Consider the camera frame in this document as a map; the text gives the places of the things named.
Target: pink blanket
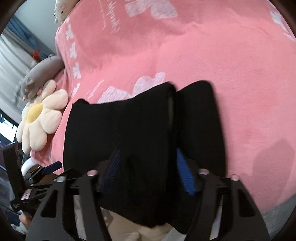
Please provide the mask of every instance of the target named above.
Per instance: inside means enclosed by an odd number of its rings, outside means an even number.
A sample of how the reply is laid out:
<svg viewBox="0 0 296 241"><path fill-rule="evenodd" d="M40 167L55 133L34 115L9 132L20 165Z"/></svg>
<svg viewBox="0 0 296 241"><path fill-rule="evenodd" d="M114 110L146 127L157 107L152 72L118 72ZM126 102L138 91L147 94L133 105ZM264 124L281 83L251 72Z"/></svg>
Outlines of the pink blanket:
<svg viewBox="0 0 296 241"><path fill-rule="evenodd" d="M181 89L209 80L228 174L241 176L262 212L296 193L296 39L267 0L80 0L56 45L66 66L56 80L70 102L52 142L32 153L41 164L63 160L79 98L111 102L165 81Z"/></svg>

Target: white wall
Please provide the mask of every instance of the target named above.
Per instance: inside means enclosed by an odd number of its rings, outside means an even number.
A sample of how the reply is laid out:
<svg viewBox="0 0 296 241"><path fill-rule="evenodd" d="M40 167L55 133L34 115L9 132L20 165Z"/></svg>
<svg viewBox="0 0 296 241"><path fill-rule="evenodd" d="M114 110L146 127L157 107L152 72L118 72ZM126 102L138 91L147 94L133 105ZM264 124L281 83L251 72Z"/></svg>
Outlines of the white wall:
<svg viewBox="0 0 296 241"><path fill-rule="evenodd" d="M59 27L59 24L54 23L55 2L56 0L27 0L15 13L16 17L54 53L54 38Z"/></svg>

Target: silver screw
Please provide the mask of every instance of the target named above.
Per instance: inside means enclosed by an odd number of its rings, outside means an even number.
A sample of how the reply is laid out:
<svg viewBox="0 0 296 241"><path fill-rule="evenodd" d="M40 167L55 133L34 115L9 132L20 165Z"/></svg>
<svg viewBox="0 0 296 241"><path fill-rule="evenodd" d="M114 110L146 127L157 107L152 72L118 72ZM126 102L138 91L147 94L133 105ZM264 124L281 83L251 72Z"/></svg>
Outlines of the silver screw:
<svg viewBox="0 0 296 241"><path fill-rule="evenodd" d="M232 181L239 181L240 180L240 177L239 177L239 175L232 174L232 175L230 175L230 179Z"/></svg>
<svg viewBox="0 0 296 241"><path fill-rule="evenodd" d="M63 183L66 180L66 177L58 177L57 182L58 183Z"/></svg>
<svg viewBox="0 0 296 241"><path fill-rule="evenodd" d="M200 169L199 170L199 174L201 175L208 175L210 173L210 171L208 169Z"/></svg>
<svg viewBox="0 0 296 241"><path fill-rule="evenodd" d="M98 174L98 171L97 171L97 170L91 170L91 171L88 171L88 172L87 172L87 175L88 175L89 177L95 176L95 175L97 175L97 174Z"/></svg>

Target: gray plush toy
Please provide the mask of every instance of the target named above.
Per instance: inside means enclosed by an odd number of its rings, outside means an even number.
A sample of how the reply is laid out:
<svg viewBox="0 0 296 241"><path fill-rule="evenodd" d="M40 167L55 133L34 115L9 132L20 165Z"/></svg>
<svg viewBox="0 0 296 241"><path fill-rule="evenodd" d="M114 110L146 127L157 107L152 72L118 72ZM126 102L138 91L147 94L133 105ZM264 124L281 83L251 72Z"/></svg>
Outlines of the gray plush toy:
<svg viewBox="0 0 296 241"><path fill-rule="evenodd" d="M20 82L22 99L24 101L30 100L36 95L40 95L44 84L64 67L64 62L59 56L48 57L38 63Z"/></svg>

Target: sheer curtain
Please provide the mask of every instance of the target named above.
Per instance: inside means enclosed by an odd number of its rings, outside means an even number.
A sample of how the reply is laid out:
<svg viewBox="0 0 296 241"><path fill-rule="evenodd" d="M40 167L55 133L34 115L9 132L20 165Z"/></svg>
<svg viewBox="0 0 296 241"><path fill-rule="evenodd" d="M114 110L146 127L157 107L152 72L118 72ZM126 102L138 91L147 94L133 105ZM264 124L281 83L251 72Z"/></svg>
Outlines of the sheer curtain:
<svg viewBox="0 0 296 241"><path fill-rule="evenodd" d="M25 106L20 97L14 102L18 83L32 68L34 59L5 33L0 36L0 108L20 123Z"/></svg>

